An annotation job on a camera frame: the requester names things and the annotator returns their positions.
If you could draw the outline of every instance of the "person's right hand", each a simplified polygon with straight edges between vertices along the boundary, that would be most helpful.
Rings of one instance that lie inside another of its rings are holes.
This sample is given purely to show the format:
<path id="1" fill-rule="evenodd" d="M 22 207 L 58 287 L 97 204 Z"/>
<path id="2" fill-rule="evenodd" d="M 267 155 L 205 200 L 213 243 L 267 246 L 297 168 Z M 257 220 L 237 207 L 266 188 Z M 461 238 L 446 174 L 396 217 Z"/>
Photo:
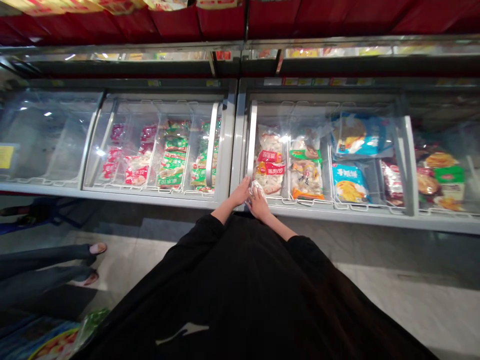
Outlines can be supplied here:
<path id="1" fill-rule="evenodd" d="M 267 199 L 262 195 L 258 187 L 254 187 L 252 193 L 253 195 L 248 195 L 248 199 L 250 200 L 250 202 L 247 202 L 248 208 L 254 217 L 265 222 L 268 216 L 272 214 Z"/>

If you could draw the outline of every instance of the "blue jeans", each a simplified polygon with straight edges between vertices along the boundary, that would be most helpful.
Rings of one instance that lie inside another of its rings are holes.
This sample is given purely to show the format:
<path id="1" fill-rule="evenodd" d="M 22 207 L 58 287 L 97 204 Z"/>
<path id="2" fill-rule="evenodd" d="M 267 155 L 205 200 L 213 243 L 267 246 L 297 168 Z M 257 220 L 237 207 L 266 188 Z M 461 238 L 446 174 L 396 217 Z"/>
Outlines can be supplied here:
<path id="1" fill-rule="evenodd" d="M 69 245 L 0 255 L 0 309 L 68 283 L 85 281 L 95 271 L 86 265 L 52 265 L 71 260 L 94 261 L 90 245 Z"/>

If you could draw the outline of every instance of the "sandal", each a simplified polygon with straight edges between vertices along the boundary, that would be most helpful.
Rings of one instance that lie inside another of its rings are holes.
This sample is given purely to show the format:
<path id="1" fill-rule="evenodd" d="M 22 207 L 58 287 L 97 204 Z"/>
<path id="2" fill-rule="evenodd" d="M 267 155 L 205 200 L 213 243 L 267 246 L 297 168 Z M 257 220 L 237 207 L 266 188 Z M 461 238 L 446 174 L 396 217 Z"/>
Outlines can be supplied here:
<path id="1" fill-rule="evenodd" d="M 83 282 L 83 286 L 89 286 L 95 283 L 100 278 L 98 272 L 92 272 L 91 275 L 88 277 L 87 280 Z"/>
<path id="2" fill-rule="evenodd" d="M 90 254 L 92 255 L 100 255 L 103 254 L 104 252 L 107 251 L 107 244 L 104 242 L 97 242 L 96 244 L 93 244 L 90 246 L 88 249 L 90 251 Z"/>

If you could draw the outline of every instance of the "price tag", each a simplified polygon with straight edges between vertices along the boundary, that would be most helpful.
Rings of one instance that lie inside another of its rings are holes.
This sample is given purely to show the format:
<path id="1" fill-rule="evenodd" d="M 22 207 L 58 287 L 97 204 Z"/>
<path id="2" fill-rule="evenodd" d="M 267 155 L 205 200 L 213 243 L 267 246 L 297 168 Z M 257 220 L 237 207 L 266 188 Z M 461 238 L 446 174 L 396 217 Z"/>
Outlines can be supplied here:
<path id="1" fill-rule="evenodd" d="M 148 80 L 148 86 L 149 87 L 158 88 L 161 85 L 162 85 L 162 83 L 159 80 Z"/>
<path id="2" fill-rule="evenodd" d="M 451 78 L 439 78 L 436 82 L 436 86 L 452 86 L 454 80 Z"/>
<path id="3" fill-rule="evenodd" d="M 358 86 L 370 86 L 373 85 L 374 78 L 373 77 L 359 77 L 356 81 Z"/>
<path id="4" fill-rule="evenodd" d="M 0 169 L 10 169 L 14 150 L 13 146 L 0 146 Z"/>
<path id="5" fill-rule="evenodd" d="M 207 87 L 219 87 L 220 86 L 220 82 L 218 80 L 207 80 L 206 81 L 206 86 Z"/>
<path id="6" fill-rule="evenodd" d="M 51 84 L 56 88 L 61 88 L 62 86 L 65 85 L 62 80 L 52 80 Z"/>
<path id="7" fill-rule="evenodd" d="M 281 77 L 266 77 L 263 80 L 263 86 L 280 86 L 282 85 Z"/>
<path id="8" fill-rule="evenodd" d="M 310 77 L 298 79 L 298 86 L 310 86 L 310 85 L 312 85 L 312 79 Z"/>
<path id="9" fill-rule="evenodd" d="M 327 86 L 330 82 L 330 79 L 328 77 L 317 77 L 316 79 L 313 79 L 313 85 L 315 86 Z"/>
<path id="10" fill-rule="evenodd" d="M 474 86 L 474 81 L 471 79 L 460 78 L 456 81 L 457 86 Z"/>
<path id="11" fill-rule="evenodd" d="M 333 77 L 331 79 L 330 85 L 332 86 L 343 86 L 347 83 L 346 77 Z"/>
<path id="12" fill-rule="evenodd" d="M 283 85 L 285 86 L 297 86 L 299 84 L 298 77 L 284 77 L 283 78 Z"/>

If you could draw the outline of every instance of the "hand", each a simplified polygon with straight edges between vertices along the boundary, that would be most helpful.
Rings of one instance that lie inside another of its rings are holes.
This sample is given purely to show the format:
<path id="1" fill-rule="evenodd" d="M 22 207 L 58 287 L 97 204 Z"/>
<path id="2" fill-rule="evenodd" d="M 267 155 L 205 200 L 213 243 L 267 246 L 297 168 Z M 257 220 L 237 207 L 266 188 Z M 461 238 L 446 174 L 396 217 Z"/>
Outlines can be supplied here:
<path id="1" fill-rule="evenodd" d="M 267 199 L 262 195 L 262 192 L 259 191 L 258 187 L 254 187 L 252 193 L 253 195 L 248 195 L 250 203 L 247 202 L 246 204 L 254 217 L 265 222 L 265 220 L 272 214 Z"/>
<path id="2" fill-rule="evenodd" d="M 242 205 L 244 202 L 247 201 L 250 194 L 250 177 L 245 176 L 243 180 L 240 182 L 240 185 L 236 187 L 236 189 L 231 193 L 228 200 L 232 202 L 234 207 Z"/>

